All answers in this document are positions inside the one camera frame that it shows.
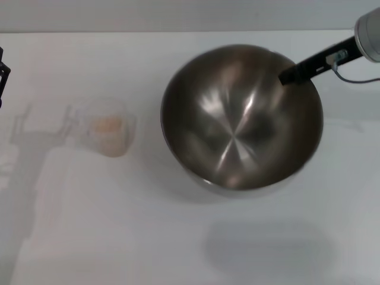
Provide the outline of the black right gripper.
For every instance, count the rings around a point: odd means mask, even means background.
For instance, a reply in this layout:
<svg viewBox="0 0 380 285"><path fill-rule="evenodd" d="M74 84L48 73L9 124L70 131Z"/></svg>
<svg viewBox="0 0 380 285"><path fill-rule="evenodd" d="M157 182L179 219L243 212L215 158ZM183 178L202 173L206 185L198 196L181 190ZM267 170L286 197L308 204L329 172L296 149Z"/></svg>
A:
<svg viewBox="0 0 380 285"><path fill-rule="evenodd" d="M340 43L332 45L323 51L305 59L299 64L292 66L278 75L281 85L300 84L301 82L310 80L317 75L329 71L331 65L327 62L327 58L335 53L345 52L345 57L337 61L337 65L343 65L361 57L359 48L357 47L354 37L350 37Z"/></svg>

